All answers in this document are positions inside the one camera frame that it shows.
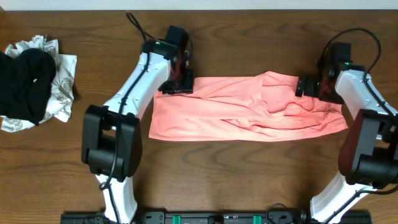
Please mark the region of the pink printed t-shirt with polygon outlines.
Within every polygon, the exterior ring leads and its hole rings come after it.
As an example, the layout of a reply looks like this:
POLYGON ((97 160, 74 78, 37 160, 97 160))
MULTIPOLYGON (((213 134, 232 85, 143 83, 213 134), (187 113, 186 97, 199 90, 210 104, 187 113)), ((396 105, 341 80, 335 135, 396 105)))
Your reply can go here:
POLYGON ((339 104, 297 97, 298 77, 198 77, 192 94, 154 96, 149 137, 163 141, 293 141, 348 125, 339 104))

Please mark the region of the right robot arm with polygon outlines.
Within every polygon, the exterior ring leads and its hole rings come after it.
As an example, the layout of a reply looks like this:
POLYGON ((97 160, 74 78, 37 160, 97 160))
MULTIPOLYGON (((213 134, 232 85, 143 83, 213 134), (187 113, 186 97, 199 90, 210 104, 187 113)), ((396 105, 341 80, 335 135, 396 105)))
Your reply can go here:
POLYGON ((397 110, 359 65, 338 63, 318 77, 300 77, 296 96, 345 104, 353 124, 340 149, 338 173, 310 201, 297 223, 371 223, 368 211, 352 207, 367 195, 397 191, 397 110))

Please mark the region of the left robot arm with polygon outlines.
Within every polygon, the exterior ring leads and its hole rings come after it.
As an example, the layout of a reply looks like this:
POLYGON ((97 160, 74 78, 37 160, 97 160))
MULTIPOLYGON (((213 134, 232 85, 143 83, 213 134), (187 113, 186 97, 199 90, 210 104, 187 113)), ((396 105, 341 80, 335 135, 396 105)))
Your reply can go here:
POLYGON ((119 91, 104 105, 91 105, 83 118, 81 160, 99 182, 104 218, 131 223, 137 202, 132 178, 142 156, 141 118, 154 95, 192 93, 187 67, 189 40, 144 42, 139 61, 119 91))

